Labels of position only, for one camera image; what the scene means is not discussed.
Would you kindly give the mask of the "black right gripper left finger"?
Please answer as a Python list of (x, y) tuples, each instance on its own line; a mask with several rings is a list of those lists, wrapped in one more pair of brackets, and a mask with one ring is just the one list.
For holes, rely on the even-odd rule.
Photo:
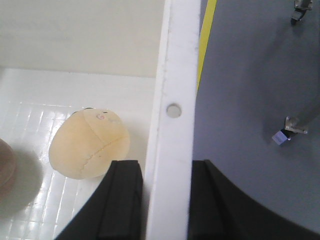
[(138, 161), (112, 161), (97, 189), (57, 239), (139, 240), (142, 192)]

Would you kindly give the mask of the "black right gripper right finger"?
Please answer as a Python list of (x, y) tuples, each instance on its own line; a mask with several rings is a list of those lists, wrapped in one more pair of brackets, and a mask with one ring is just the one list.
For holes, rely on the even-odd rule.
[(189, 240), (318, 240), (320, 235), (264, 207), (210, 160), (192, 162)]

